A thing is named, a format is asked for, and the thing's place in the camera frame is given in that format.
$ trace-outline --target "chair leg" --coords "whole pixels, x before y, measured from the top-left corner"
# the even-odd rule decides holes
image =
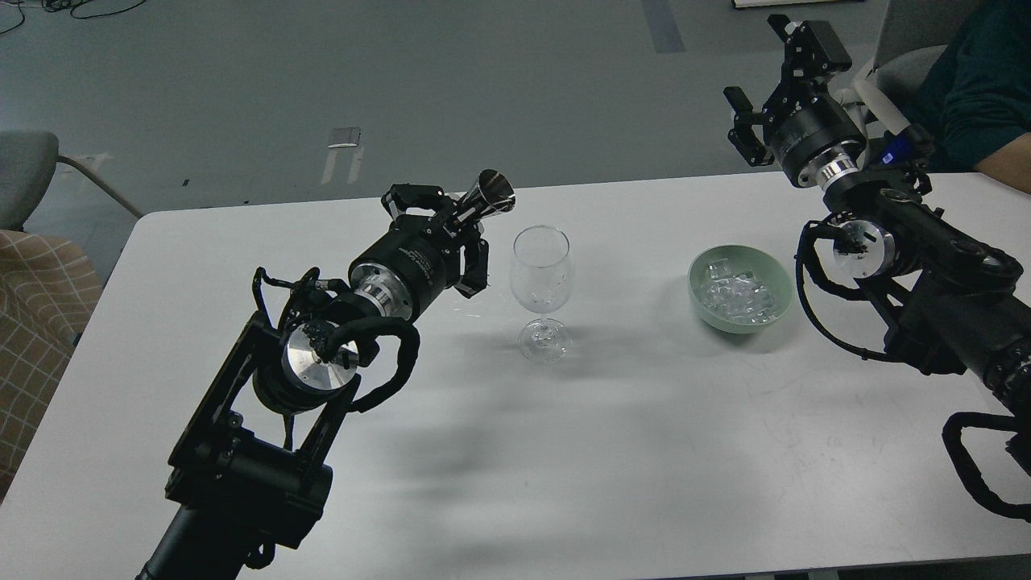
[[[140,211],[139,208],[137,208],[135,205],[133,205],[131,202],[129,202],[129,200],[126,199],[125,197],[122,197],[122,194],[120,194],[119,192],[114,191],[114,187],[112,187],[111,185],[107,184],[107,181],[105,181],[104,179],[100,178],[100,175],[94,173],[93,169],[90,169],[89,167],[87,167],[86,165],[79,163],[75,159],[72,159],[70,157],[65,157],[64,155],[59,155],[58,156],[58,161],[61,162],[61,163],[64,163],[65,165],[70,165],[70,166],[78,169],[78,172],[80,172],[84,175],[86,175],[86,177],[88,179],[90,179],[91,181],[97,183],[97,186],[99,186],[100,189],[104,190],[104,193],[106,193],[107,195],[110,195],[111,199],[113,199],[114,201],[118,201],[119,204],[121,204],[123,207],[125,207],[126,209],[128,209],[129,212],[132,213],[134,216],[136,216],[136,217],[142,217],[143,216],[143,212]]]

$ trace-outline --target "glass stem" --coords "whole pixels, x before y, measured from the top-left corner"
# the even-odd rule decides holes
[[[541,315],[537,321],[537,332],[533,334],[535,343],[546,343],[555,337],[555,329],[547,322],[547,316]]]

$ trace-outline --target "white table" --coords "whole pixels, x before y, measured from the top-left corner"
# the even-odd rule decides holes
[[[978,175],[934,183],[954,225],[1031,264],[1031,198]],[[1031,551],[1031,525],[976,506],[941,444],[952,413],[1001,410],[975,378],[863,363],[797,304],[751,338],[692,313],[696,253],[747,243],[790,268],[801,225],[825,214],[818,190],[772,172],[517,195],[484,221],[491,285],[451,289],[419,320],[411,381],[336,440],[323,519],[241,578],[657,578]],[[178,507],[165,460],[254,310],[255,267],[344,276],[388,223],[377,199],[141,219],[0,508],[0,577],[133,577]],[[544,367],[514,345],[531,314],[506,271],[537,223],[568,233],[577,267],[557,315],[574,350]],[[842,338],[880,345],[872,308],[813,303]],[[393,373],[380,359],[363,384]],[[280,441],[250,388],[236,409]],[[1028,500],[1004,436],[965,441],[1004,498]]]

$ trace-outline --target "gray chair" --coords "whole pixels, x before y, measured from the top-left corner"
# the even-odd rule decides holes
[[[143,214],[92,169],[58,152],[54,133],[0,131],[0,229],[22,230],[42,201],[58,162],[78,169],[133,215]]]
[[[873,59],[835,96],[865,132],[880,121],[900,133],[899,107],[912,98],[966,19],[983,0],[890,0]]]

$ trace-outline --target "plaid blanket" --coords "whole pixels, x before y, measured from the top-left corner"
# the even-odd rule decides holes
[[[0,230],[0,502],[100,292],[71,241]]]

